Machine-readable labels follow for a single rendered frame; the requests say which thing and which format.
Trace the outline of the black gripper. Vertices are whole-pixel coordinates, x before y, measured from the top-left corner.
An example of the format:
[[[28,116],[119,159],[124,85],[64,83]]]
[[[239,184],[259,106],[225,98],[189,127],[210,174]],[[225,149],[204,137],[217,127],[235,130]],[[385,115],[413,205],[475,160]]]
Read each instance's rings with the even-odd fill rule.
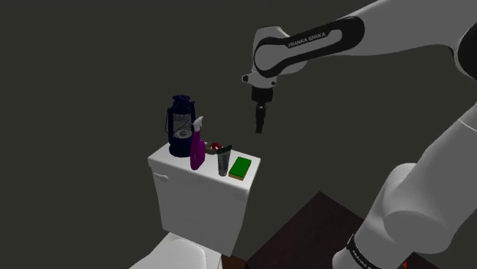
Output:
[[[271,102],[273,99],[273,89],[272,88],[251,88],[251,99],[257,102],[255,109],[255,132],[261,134],[263,132],[264,119],[266,116],[266,105],[265,103]]]

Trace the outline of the green and yellow sponge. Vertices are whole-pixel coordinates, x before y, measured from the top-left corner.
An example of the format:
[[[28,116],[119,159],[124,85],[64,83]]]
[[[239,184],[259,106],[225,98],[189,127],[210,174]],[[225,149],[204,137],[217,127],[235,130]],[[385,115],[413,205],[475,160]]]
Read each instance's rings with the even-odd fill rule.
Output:
[[[228,172],[228,176],[243,181],[251,166],[251,160],[244,157],[237,157]]]

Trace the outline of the grey tube with green cap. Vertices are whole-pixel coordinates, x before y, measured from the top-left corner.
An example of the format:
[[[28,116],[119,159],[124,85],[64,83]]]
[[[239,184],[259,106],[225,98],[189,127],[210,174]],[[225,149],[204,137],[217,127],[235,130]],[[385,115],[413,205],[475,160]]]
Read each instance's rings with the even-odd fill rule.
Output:
[[[218,173],[221,177],[226,176],[228,173],[231,150],[232,145],[221,147],[217,150]]]

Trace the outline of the purple spray bottle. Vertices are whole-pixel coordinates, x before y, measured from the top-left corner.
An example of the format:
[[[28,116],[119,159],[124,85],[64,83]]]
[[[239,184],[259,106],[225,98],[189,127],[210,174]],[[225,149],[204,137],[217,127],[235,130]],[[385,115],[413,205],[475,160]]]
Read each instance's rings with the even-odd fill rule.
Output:
[[[190,145],[190,167],[192,170],[198,170],[205,160],[206,143],[200,138],[202,121],[203,116],[200,116],[193,122],[194,133]]]

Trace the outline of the dark blue lantern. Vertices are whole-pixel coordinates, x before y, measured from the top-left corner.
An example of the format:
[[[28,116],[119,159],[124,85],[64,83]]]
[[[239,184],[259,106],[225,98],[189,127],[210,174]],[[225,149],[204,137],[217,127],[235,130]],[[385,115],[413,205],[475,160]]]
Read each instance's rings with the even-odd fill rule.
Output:
[[[196,119],[195,102],[189,96],[173,96],[173,105],[167,109],[164,130],[168,135],[169,152],[175,157],[189,157]]]

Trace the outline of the white toilet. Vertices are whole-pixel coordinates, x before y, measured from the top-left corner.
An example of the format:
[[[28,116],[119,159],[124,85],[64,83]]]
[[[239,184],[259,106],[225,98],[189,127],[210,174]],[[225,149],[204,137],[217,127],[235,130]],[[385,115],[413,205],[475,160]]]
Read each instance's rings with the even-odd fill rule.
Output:
[[[258,157],[231,151],[230,161],[251,161],[245,177],[219,175],[218,158],[206,155],[198,170],[165,144],[148,157],[166,236],[130,269],[226,269],[242,229]]]

